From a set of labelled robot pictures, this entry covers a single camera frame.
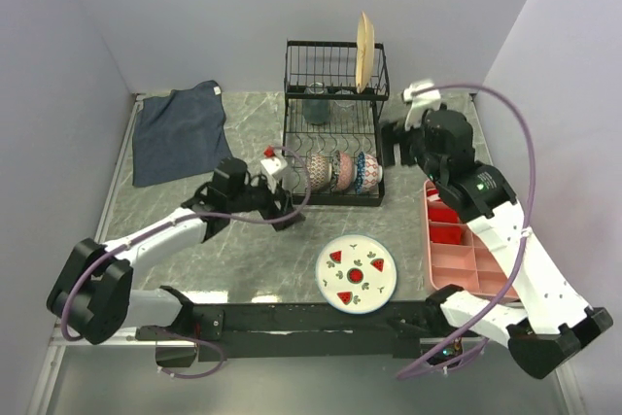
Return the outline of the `blue patterned bowl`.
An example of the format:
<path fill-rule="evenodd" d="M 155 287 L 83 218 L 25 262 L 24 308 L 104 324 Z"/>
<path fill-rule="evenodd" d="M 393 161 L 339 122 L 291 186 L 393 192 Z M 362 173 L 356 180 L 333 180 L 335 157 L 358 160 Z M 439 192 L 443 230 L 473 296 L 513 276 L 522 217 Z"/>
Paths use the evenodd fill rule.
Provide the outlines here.
<path fill-rule="evenodd" d="M 383 167 L 378 159 L 365 152 L 360 152 L 356 158 L 356 177 L 354 190 L 356 194 L 373 191 L 383 179 Z"/>

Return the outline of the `clear glass cup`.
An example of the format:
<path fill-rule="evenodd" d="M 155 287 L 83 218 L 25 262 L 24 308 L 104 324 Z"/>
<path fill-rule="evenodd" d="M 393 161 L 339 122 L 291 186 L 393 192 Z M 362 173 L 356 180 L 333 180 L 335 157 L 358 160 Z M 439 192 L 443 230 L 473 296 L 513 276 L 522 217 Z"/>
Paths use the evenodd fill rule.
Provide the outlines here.
<path fill-rule="evenodd" d="M 353 116 L 352 109 L 356 102 L 350 99 L 353 92 L 349 89 L 339 89 L 334 93 L 332 100 L 333 111 L 340 121 L 349 121 Z"/>

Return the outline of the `pink floral leaf-pattern bowl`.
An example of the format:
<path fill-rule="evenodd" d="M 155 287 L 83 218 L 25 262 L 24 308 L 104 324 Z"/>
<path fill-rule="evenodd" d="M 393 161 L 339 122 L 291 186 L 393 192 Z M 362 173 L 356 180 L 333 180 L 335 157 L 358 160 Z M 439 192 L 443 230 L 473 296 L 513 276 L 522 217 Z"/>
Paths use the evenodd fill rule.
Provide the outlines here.
<path fill-rule="evenodd" d="M 354 178 L 353 159 L 343 151 L 335 151 L 331 160 L 330 189 L 337 192 L 345 191 L 353 184 Z"/>

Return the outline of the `blue scale pattern bowl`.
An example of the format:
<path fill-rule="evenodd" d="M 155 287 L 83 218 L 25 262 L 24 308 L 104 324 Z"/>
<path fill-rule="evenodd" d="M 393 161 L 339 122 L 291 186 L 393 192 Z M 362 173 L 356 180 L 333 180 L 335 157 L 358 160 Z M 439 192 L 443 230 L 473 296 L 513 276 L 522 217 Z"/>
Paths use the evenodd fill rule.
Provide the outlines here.
<path fill-rule="evenodd" d="M 331 159 L 319 153 L 314 153 L 306 159 L 306 168 L 310 177 L 312 192 L 318 192 L 328 187 L 332 176 Z"/>

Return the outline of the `blue grey ceramic mug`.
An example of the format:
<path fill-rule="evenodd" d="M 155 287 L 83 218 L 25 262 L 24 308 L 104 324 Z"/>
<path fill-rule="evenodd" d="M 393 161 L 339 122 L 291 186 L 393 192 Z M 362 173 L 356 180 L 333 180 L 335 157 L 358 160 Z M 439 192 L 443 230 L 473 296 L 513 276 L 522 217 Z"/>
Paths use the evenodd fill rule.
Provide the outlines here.
<path fill-rule="evenodd" d="M 312 125 L 323 125 L 330 120 L 330 102 L 321 99 L 326 94 L 326 87 L 322 83 L 313 83 L 305 91 L 302 100 L 302 115 Z"/>

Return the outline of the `beige bird pattern plate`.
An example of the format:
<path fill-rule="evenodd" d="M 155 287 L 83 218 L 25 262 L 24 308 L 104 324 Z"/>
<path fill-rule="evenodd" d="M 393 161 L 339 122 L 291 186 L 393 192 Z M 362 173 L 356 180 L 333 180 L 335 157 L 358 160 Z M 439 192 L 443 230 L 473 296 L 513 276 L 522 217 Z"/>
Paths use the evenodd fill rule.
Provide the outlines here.
<path fill-rule="evenodd" d="M 365 12 L 359 19 L 356 44 L 356 90 L 362 94 L 371 79 L 375 50 L 375 29 Z"/>

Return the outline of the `light blue plate underneath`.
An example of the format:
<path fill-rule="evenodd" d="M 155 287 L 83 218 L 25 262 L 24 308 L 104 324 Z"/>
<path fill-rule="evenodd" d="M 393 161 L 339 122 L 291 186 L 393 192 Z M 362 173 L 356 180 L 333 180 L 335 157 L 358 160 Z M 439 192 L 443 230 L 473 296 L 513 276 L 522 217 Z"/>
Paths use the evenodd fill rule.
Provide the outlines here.
<path fill-rule="evenodd" d="M 317 256 L 315 278 L 333 308 L 352 315 L 375 312 L 397 288 L 397 265 L 379 241 L 361 234 L 330 240 Z"/>

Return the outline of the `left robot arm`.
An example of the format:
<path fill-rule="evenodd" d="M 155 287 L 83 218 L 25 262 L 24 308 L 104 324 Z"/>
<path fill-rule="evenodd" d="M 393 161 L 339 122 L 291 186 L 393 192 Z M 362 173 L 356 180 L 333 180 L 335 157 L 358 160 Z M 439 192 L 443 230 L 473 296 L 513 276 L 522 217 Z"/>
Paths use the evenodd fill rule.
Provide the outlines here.
<path fill-rule="evenodd" d="M 268 156 L 256 176 L 239 158 L 223 159 L 210 181 L 165 218 L 125 237 L 76 244 L 46 306 L 68 341 L 101 344 L 126 328 L 159 328 L 171 338 L 195 338 L 200 327 L 195 303 L 169 286 L 136 291 L 135 277 L 160 261 L 215 237 L 233 221 L 283 230 L 303 221 L 301 209 L 282 186 L 289 167 Z M 250 218 L 257 212 L 259 217 Z"/>

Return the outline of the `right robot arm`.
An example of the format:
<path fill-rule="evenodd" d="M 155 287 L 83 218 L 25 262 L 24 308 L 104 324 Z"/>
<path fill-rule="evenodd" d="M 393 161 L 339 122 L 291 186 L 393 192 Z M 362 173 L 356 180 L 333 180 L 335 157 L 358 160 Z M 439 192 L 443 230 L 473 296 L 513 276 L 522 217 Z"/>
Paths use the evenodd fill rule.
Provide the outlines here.
<path fill-rule="evenodd" d="M 418 166 L 506 276 L 490 299 L 454 284 L 431 294 L 424 314 L 431 332 L 459 338 L 473 331 L 542 379 L 612 327 L 608 311 L 591 306 L 560 272 L 499 169 L 476 158 L 462 113 L 441 107 L 415 124 L 385 122 L 381 138 L 386 164 Z"/>

